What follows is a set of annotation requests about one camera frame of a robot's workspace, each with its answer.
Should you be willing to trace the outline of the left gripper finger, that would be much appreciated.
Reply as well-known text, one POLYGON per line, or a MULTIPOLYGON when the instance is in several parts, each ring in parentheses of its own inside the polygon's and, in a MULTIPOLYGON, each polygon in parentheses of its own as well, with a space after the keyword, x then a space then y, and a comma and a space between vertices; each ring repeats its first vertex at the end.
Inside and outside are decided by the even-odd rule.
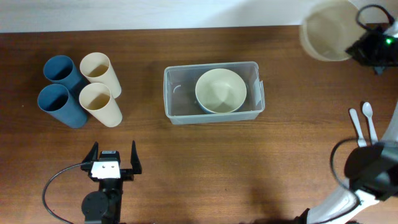
POLYGON ((95 142, 83 162, 94 162, 98 160, 98 142, 95 142))
POLYGON ((132 165, 132 170, 142 170, 141 162, 140 162, 139 156, 137 154, 135 141, 132 142, 130 163, 132 165))

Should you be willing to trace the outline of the cream bowl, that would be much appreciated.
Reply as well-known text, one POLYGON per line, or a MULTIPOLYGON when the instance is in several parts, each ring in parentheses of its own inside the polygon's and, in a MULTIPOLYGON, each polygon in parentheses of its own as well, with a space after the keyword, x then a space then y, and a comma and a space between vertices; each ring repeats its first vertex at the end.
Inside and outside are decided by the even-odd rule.
POLYGON ((222 103, 244 103, 248 90, 244 80, 232 70, 216 68, 205 72, 195 85, 195 97, 203 106, 212 110, 222 103))
POLYGON ((346 49, 364 33, 356 22, 359 8, 351 1, 322 1, 314 5, 299 27, 300 43, 312 58, 338 62, 351 58, 346 49))

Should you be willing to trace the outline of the cream cup front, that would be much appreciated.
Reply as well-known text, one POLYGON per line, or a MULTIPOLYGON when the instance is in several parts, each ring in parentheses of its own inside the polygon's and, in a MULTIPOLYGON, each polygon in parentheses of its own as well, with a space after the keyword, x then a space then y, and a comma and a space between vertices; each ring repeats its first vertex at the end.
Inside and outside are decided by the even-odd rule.
POLYGON ((91 83, 85 86, 78 99, 81 106, 106 127, 116 127, 123 120, 121 110, 105 84, 91 83))

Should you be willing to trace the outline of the blue bowl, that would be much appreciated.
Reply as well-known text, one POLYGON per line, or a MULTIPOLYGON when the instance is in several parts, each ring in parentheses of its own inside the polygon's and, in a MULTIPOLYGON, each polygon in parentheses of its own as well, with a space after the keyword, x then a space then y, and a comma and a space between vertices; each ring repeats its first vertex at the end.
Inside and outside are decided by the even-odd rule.
POLYGON ((234 113, 237 112, 242 108, 244 105, 243 103, 240 104, 239 106, 237 105, 227 105, 226 103, 222 103, 218 105, 216 108, 213 108, 212 110, 209 110, 205 106, 203 106, 199 101, 195 101, 195 104, 198 105, 198 107, 206 114, 221 114, 221 113, 234 113))

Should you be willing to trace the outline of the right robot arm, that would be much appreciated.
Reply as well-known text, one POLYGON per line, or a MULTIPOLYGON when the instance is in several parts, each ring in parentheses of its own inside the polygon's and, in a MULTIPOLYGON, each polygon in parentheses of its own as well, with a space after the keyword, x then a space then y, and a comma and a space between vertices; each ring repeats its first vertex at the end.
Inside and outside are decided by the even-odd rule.
MULTIPOLYGON (((397 19, 388 27, 369 27, 346 49, 356 61, 372 67, 397 65, 397 19)), ((308 208, 296 223, 347 223, 365 208, 397 196, 397 115, 394 114, 382 139, 364 140, 353 149, 344 168, 345 180, 316 207, 308 208)))

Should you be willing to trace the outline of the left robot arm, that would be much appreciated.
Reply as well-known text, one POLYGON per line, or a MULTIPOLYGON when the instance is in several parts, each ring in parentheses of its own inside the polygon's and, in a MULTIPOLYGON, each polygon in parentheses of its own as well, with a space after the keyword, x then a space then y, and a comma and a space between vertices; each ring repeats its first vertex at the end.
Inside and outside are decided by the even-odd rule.
POLYGON ((131 147, 131 168, 120 168, 118 151, 98 150, 95 142, 89 153, 82 160, 80 169, 99 184, 98 190, 89 193, 81 203, 85 223, 113 224, 121 219, 123 183, 134 180, 135 175, 142 173, 142 166, 137 155, 136 143, 131 147))

